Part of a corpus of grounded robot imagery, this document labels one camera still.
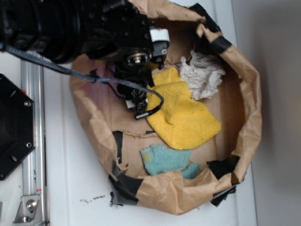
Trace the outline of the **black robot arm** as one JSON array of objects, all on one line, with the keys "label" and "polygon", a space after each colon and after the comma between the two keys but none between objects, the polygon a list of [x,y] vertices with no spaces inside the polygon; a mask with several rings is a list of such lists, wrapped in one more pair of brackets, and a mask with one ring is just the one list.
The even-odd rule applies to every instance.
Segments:
[{"label": "black robot arm", "polygon": [[0,41],[57,64],[86,54],[133,67],[162,66],[170,44],[168,31],[127,0],[3,0]]}]

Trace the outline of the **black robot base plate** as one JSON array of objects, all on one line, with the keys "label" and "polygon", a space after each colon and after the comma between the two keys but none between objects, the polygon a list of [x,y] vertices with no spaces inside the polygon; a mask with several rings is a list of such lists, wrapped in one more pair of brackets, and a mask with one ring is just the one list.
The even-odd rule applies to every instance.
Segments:
[{"label": "black robot base plate", "polygon": [[34,149],[34,102],[0,75],[0,179],[6,180]]}]

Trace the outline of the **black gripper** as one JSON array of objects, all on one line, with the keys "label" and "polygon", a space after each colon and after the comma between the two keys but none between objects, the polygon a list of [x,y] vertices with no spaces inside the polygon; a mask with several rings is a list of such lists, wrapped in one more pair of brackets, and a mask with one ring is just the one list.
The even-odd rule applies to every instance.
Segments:
[{"label": "black gripper", "polygon": [[127,0],[82,1],[85,41],[82,52],[91,59],[120,62],[135,68],[161,69],[170,45],[168,30]]}]

